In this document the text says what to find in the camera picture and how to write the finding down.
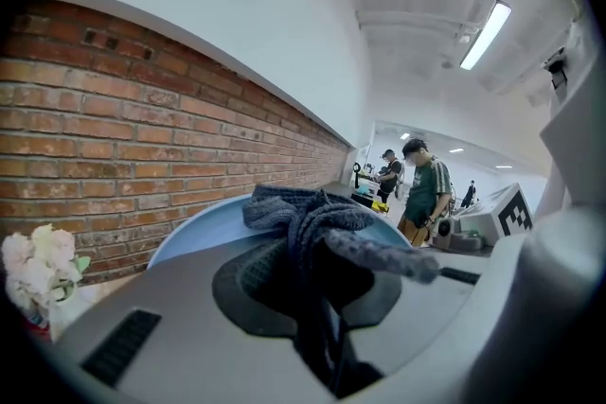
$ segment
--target gray panel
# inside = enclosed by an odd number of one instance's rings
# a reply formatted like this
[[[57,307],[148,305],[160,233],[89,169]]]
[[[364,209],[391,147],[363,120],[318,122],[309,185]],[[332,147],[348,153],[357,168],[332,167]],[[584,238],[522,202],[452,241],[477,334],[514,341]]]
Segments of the gray panel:
[[[162,321],[116,386],[126,395],[151,404],[331,402],[290,340],[246,335],[215,305],[215,271],[261,241],[249,237],[150,268],[85,313],[58,346],[82,362],[138,307],[158,313]]]

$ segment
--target person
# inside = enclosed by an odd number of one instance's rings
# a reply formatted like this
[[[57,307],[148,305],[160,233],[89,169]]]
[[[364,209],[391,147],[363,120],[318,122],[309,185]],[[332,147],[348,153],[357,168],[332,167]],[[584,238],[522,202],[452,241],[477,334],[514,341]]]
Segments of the person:
[[[451,180],[446,165],[432,155],[427,145],[413,138],[402,149],[404,162],[414,165],[415,178],[398,229],[413,246],[428,240],[437,218],[451,199]]]
[[[389,164],[387,166],[387,173],[377,177],[377,182],[380,183],[379,191],[377,195],[381,197],[382,203],[387,203],[389,194],[394,191],[396,184],[398,183],[398,175],[400,175],[402,166],[401,162],[396,157],[394,150],[389,149],[383,154],[384,160]]]
[[[464,209],[465,207],[469,207],[470,205],[473,204],[473,201],[475,200],[475,185],[474,184],[475,184],[475,182],[472,181],[469,188],[467,189],[467,194],[465,194],[465,197],[463,198],[463,201],[461,202],[461,209]]]

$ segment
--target white artificial flower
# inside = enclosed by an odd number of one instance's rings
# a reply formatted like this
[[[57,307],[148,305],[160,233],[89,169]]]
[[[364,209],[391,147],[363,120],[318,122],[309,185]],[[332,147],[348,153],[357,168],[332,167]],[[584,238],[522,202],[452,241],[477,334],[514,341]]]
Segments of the white artificial flower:
[[[34,256],[38,259],[48,260],[50,257],[49,250],[53,245],[53,226],[47,224],[46,226],[40,226],[34,229],[31,233],[31,241],[34,244],[35,252]]]
[[[75,247],[74,237],[70,233],[63,229],[53,231],[47,248],[48,265],[59,272],[70,274],[74,266]]]
[[[15,233],[7,236],[2,243],[2,260],[4,267],[14,279],[23,277],[26,261],[32,257],[34,246],[28,237]]]
[[[12,303],[23,311],[32,310],[34,302],[31,299],[31,295],[27,293],[25,287],[20,281],[17,281],[9,276],[7,278],[5,288],[7,291],[7,296]]]
[[[24,283],[34,296],[40,295],[47,299],[47,295],[55,283],[55,272],[46,266],[44,260],[34,256],[27,260]]]

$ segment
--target fluorescent light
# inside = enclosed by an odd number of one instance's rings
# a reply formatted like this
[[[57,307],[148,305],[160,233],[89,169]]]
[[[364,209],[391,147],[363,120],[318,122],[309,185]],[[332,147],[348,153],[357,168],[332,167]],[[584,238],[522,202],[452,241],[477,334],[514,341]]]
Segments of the fluorescent light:
[[[486,22],[482,32],[480,32],[480,35],[475,38],[475,42],[472,44],[472,47],[461,63],[463,69],[469,71],[475,66],[489,48],[490,43],[494,41],[494,38],[505,24],[505,21],[510,14],[511,7],[508,7],[503,4],[503,2],[497,0],[489,15],[489,20]]]

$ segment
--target gray cloth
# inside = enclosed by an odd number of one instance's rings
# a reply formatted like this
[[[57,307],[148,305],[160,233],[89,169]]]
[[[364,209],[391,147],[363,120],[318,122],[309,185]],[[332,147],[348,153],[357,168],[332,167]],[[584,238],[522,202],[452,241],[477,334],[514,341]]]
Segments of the gray cloth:
[[[304,284],[312,271],[312,248],[322,240],[334,253],[373,271],[393,272],[425,284],[439,274],[431,255],[354,234],[373,224],[377,216],[351,199],[324,190],[257,185],[244,204],[243,216],[253,229],[284,227],[289,254]]]

